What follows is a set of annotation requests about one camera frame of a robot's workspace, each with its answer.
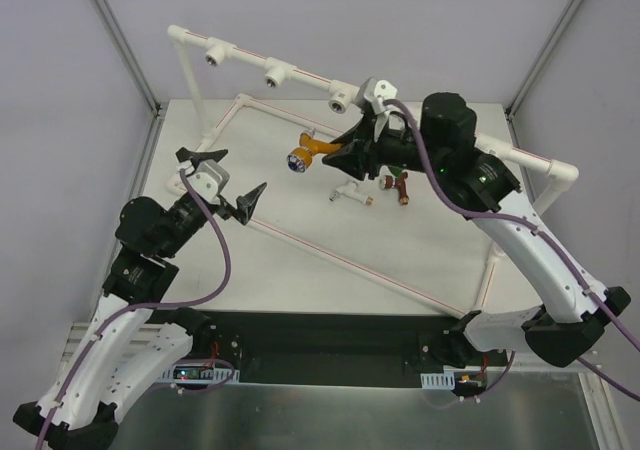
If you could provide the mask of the white pipe frame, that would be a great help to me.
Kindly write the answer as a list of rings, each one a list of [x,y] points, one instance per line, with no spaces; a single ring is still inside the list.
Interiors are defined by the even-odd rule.
[[[353,84],[321,77],[285,61],[256,54],[233,43],[200,35],[178,25],[169,26],[167,34],[176,50],[196,112],[198,128],[201,131],[201,142],[196,147],[198,151],[210,150],[226,125],[245,106],[302,126],[310,125],[327,135],[337,136],[339,131],[298,114],[290,114],[279,107],[271,107],[263,101],[242,93],[237,95],[234,103],[220,117],[218,123],[213,124],[205,110],[200,87],[186,49],[188,45],[203,49],[206,62],[213,67],[219,66],[226,60],[237,60],[263,70],[265,83],[271,88],[277,88],[286,81],[294,81],[319,89],[329,95],[330,108],[338,114],[346,111],[358,93],[358,87]],[[476,146],[485,152],[548,177],[548,186],[534,203],[534,207],[541,211],[546,211],[562,193],[568,191],[579,176],[578,169],[571,164],[528,153],[516,148],[511,143],[489,135],[479,133]]]

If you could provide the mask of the yellow faucet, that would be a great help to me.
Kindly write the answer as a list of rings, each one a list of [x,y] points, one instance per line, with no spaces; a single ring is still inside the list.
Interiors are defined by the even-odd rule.
[[[298,146],[287,156],[287,167],[293,172],[304,173],[312,165],[316,155],[332,154],[341,147],[342,144],[340,143],[316,139],[314,131],[302,132],[298,140]]]

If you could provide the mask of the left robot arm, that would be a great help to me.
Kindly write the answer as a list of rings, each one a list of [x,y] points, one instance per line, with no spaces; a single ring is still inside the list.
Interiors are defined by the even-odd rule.
[[[168,208],[136,197],[119,216],[121,249],[102,286],[89,327],[55,383],[39,400],[20,405],[13,421],[36,437],[38,449],[106,449],[137,400],[175,364],[189,374],[236,374],[235,358],[222,357],[211,320],[198,306],[216,298],[231,278],[228,244],[218,218],[251,220],[266,186],[229,203],[221,166],[225,150],[176,153],[185,193]],[[167,302],[178,268],[171,260],[205,225],[217,235],[224,262],[221,283],[208,295]]]

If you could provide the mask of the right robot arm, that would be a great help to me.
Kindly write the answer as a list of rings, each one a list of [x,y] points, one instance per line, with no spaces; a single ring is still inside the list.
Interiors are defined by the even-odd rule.
[[[477,115],[456,93],[427,96],[420,116],[397,99],[364,101],[359,123],[333,140],[323,164],[363,180],[393,166],[424,173],[438,198],[488,235],[541,300],[530,309],[473,310],[430,346],[444,365],[463,368],[485,352],[531,351],[564,368],[586,354],[629,305],[580,266],[553,235],[497,156],[476,146]]]

